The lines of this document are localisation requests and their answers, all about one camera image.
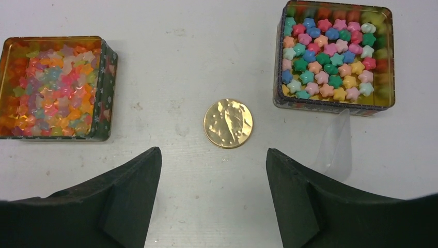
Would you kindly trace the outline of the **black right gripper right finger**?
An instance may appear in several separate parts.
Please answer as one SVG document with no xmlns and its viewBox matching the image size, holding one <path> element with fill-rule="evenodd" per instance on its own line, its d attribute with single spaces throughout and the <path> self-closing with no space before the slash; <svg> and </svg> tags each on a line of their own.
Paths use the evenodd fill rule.
<svg viewBox="0 0 438 248">
<path fill-rule="evenodd" d="M 266 170 L 283 247 L 437 247 L 436 194 L 373 194 L 274 148 Z"/>
</svg>

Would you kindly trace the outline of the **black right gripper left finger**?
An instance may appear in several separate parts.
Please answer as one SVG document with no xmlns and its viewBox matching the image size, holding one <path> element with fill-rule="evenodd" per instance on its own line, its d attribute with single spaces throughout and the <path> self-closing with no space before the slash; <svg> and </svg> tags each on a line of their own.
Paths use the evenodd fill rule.
<svg viewBox="0 0 438 248">
<path fill-rule="evenodd" d="M 143 247 L 162 168 L 152 147 L 46 198 L 1 201 L 1 247 Z"/>
</svg>

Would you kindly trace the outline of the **clear plastic scoop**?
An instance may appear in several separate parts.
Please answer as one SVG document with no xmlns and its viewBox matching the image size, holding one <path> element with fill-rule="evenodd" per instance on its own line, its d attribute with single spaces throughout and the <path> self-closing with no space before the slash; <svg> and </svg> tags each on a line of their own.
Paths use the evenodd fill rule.
<svg viewBox="0 0 438 248">
<path fill-rule="evenodd" d="M 328 126 L 311 168 L 343 182 L 352 171 L 351 122 L 348 109 L 340 112 Z"/>
</svg>

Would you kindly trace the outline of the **tin of translucent star candies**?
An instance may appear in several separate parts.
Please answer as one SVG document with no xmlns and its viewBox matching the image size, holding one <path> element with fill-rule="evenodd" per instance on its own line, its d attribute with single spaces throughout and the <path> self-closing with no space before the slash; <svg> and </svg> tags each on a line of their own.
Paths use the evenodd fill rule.
<svg viewBox="0 0 438 248">
<path fill-rule="evenodd" d="M 99 36 L 6 39 L 1 139 L 107 140 L 118 58 Z"/>
</svg>

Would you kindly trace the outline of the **tin of pastel star candies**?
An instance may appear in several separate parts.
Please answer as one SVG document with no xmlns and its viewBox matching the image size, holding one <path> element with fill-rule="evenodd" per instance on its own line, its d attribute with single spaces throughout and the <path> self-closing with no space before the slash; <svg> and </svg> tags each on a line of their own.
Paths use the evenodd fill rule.
<svg viewBox="0 0 438 248">
<path fill-rule="evenodd" d="M 393 15 L 380 6 L 289 1 L 277 27 L 279 108 L 371 116 L 394 106 Z"/>
</svg>

